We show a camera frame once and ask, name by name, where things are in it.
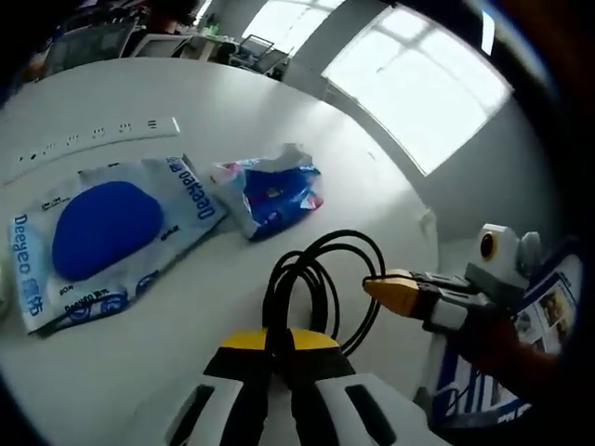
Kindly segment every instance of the bright window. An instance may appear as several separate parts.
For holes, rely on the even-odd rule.
[[[203,18],[203,16],[206,13],[206,10],[208,9],[208,7],[211,6],[211,3],[213,3],[213,0],[205,0],[203,5],[200,7],[198,12],[196,13],[196,17],[194,18],[194,23],[193,23],[194,26],[198,25],[198,22],[201,21],[201,19]]]
[[[436,23],[389,8],[324,71],[399,141],[424,175],[502,105],[509,87]]]
[[[344,0],[269,0],[244,31],[274,42],[274,47],[296,54],[316,28]]]

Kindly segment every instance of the black cord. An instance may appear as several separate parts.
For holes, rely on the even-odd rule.
[[[354,237],[366,242],[377,257],[378,269],[370,257],[359,247],[347,243],[330,243],[341,237]],[[262,304],[262,326],[271,333],[284,332],[287,329],[287,316],[289,312],[289,299],[294,284],[298,278],[303,280],[311,295],[311,323],[310,330],[325,333],[328,320],[328,291],[333,300],[335,326],[331,337],[337,339],[340,326],[340,307],[337,295],[337,288],[333,284],[330,275],[318,262],[317,258],[333,251],[349,251],[361,258],[368,268],[371,277],[385,277],[386,266],[384,257],[378,246],[367,235],[356,230],[336,230],[321,237],[312,243],[304,251],[291,251],[283,255],[275,264],[269,278],[269,284]],[[365,313],[364,320],[342,346],[345,356],[349,356],[362,344],[370,332],[374,321],[380,311],[380,304],[370,300],[370,305]]]
[[[480,374],[482,374],[479,370],[475,371],[475,377],[477,378]],[[444,418],[448,415],[448,413],[450,412],[450,410],[456,406],[456,404],[460,401],[461,398],[463,398],[465,396],[465,394],[467,394],[467,392],[469,391],[469,387],[470,387],[470,383],[467,384],[467,386],[463,389],[462,392],[459,392],[458,395],[456,395],[455,399],[453,400],[453,402],[451,402],[449,404],[449,406],[446,408],[446,411],[444,411]]]

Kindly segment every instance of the wall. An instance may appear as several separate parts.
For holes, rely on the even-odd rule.
[[[561,236],[560,207],[533,128],[513,98],[448,160],[424,177],[392,136],[349,97],[325,100],[355,119],[399,166],[437,217],[441,241],[473,237],[484,223],[538,230],[547,246]]]
[[[241,37],[266,0],[215,0],[221,33]],[[423,177],[372,116],[321,76],[330,61],[386,5],[346,0],[293,57],[284,82],[342,110],[389,154],[438,220],[441,241],[474,237],[485,222],[518,233],[539,230],[552,245],[561,233],[558,203],[541,147],[520,107],[509,99],[451,158]]]
[[[475,240],[472,238],[440,243],[438,246],[438,272],[446,276],[465,274]]]
[[[215,14],[219,34],[242,40],[242,33],[267,0],[213,0],[206,15]]]

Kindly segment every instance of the electrical outlet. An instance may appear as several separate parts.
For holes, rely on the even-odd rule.
[[[66,147],[74,147],[76,145],[76,143],[78,142],[79,137],[78,137],[78,133],[75,133],[74,135],[70,135],[69,137],[66,138]]]
[[[121,123],[120,124],[120,133],[128,133],[132,131],[132,124],[131,123]]]
[[[40,165],[78,151],[122,141],[167,138],[177,135],[179,135],[179,126],[174,117],[131,120],[118,125],[99,125],[87,132],[71,133],[66,138],[50,142],[29,154],[19,153],[9,165],[8,174],[3,175],[3,180],[5,184],[10,183]]]
[[[97,127],[93,129],[93,133],[91,134],[92,139],[100,139],[105,136],[105,128]]]

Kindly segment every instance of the desk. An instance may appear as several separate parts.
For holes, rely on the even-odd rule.
[[[200,373],[232,331],[258,327],[271,268],[288,250],[304,248],[331,230],[352,228],[375,239],[390,266],[437,268],[435,225],[419,223],[427,208],[361,127],[320,100],[226,66],[116,59],[27,85],[0,111],[0,165],[18,147],[148,111],[175,116],[181,135],[104,146],[41,166],[0,190],[2,224],[40,188],[77,169],[182,152],[200,168],[271,153],[286,141],[303,142],[313,156],[323,173],[325,202],[263,243],[248,243],[237,231],[206,241],[137,304],[109,319],[41,339],[25,334],[13,307],[0,327],[0,368],[33,424],[60,446],[112,444],[140,401],[177,374]],[[0,246],[7,249],[4,238]],[[366,270],[358,258],[342,253],[322,263],[337,285],[339,340],[345,340],[368,306],[361,288]],[[298,287],[291,319],[305,324],[309,306]],[[413,397],[429,342],[417,322],[382,310],[351,360],[358,371],[374,372]],[[274,393],[261,444],[298,444],[290,415],[274,410],[287,406],[287,395]]]
[[[195,35],[184,47],[182,55],[185,59],[195,59],[208,62],[222,44],[233,43],[227,38],[212,35]]]

